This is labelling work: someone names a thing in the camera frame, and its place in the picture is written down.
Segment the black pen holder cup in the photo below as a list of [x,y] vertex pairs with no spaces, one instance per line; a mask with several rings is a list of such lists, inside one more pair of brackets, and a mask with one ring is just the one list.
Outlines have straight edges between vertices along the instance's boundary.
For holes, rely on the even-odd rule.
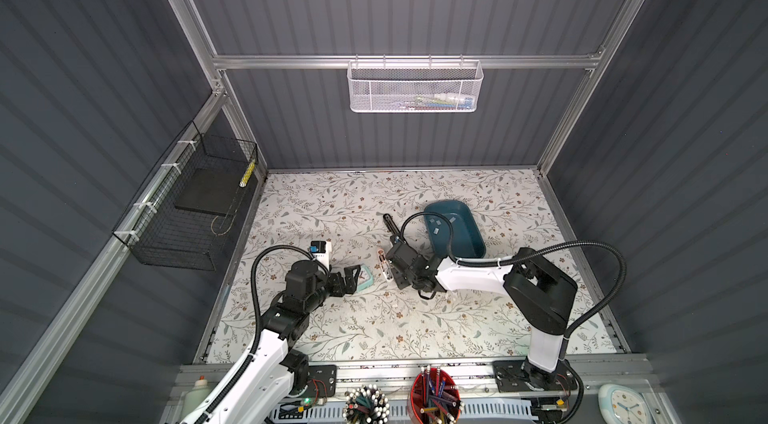
[[363,385],[346,393],[343,418],[347,424],[386,424],[391,405],[377,385]]

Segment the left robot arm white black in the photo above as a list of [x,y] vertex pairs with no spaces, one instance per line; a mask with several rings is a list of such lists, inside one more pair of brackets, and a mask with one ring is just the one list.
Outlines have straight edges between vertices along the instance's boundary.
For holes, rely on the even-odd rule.
[[[263,310],[257,271],[265,257],[282,250],[301,258],[286,274],[281,296]],[[307,329],[311,313],[345,290],[344,275],[331,271],[331,250],[330,241],[315,240],[307,249],[277,244],[256,256],[250,268],[253,339],[216,387],[183,416],[183,423],[266,423],[283,399],[302,395],[309,381],[308,357],[294,345]]]

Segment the pale blue round clock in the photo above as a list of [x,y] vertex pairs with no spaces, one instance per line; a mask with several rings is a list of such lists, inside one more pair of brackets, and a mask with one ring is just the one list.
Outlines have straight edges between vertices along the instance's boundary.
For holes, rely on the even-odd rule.
[[653,417],[642,395],[626,386],[604,384],[598,391],[598,407],[607,424],[651,424]]

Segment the yellow marker pen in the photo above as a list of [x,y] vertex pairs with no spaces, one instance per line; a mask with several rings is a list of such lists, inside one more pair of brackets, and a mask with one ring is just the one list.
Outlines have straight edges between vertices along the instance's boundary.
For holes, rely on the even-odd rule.
[[240,182],[239,182],[239,187],[240,188],[246,188],[246,186],[248,186],[248,182],[249,182],[251,176],[253,175],[253,172],[254,172],[255,168],[256,168],[256,161],[255,160],[251,160],[248,163],[248,166],[246,167],[246,170],[244,171],[244,174],[242,174],[242,176],[241,176],[241,179],[240,179]]

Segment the red pencil cup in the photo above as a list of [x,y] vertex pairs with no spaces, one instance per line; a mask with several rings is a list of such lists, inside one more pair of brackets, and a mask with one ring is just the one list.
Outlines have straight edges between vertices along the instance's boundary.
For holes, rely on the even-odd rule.
[[440,367],[423,367],[415,377],[406,404],[414,424],[457,423],[463,403],[454,379]]

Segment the white glue bottle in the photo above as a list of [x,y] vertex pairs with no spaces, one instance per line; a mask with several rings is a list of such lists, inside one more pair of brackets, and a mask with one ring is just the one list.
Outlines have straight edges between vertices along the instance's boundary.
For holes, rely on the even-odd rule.
[[186,417],[193,412],[210,394],[211,389],[208,380],[200,376],[195,381],[193,388],[185,394],[182,400],[180,416]]

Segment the teal plastic tray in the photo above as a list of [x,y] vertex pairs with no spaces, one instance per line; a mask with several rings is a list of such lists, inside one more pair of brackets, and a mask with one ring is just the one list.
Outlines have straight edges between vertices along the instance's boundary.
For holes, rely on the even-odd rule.
[[[448,256],[448,223],[453,229],[451,249],[456,257],[484,258],[485,242],[468,205],[459,200],[442,200],[428,204],[424,221],[429,232],[434,254],[440,258]],[[439,233],[431,234],[433,228]]]

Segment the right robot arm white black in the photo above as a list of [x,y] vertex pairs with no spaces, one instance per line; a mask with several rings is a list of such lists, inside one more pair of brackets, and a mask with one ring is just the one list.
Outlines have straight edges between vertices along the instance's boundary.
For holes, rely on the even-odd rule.
[[[508,296],[531,326],[527,356],[515,370],[521,389],[543,390],[563,375],[565,353],[574,331],[599,313],[618,294],[628,273],[627,260],[614,246],[594,240],[572,240],[535,250],[522,247],[512,256],[499,259],[461,258],[453,253],[454,228],[446,224],[447,255],[430,258],[411,246],[391,214],[383,216],[391,233],[392,247],[386,252],[391,272],[400,289],[410,287],[420,298],[431,300],[439,293],[472,290]],[[612,288],[596,304],[572,321],[577,284],[546,256],[571,248],[595,247],[608,251],[618,261]]]

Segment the small mint alarm clock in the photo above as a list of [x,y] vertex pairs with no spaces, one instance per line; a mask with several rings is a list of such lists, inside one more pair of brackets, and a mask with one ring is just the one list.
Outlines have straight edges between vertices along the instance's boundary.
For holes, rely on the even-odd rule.
[[374,284],[374,275],[372,270],[366,266],[360,266],[360,274],[357,281],[357,293],[361,293],[364,290],[370,288]]

